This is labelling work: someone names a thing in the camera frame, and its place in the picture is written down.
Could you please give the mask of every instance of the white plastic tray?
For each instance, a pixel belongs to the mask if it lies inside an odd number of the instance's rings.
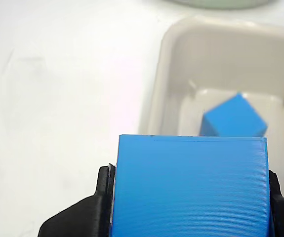
[[[172,26],[147,133],[196,136],[203,112],[238,91],[268,123],[269,168],[284,195],[284,29],[201,16]]]

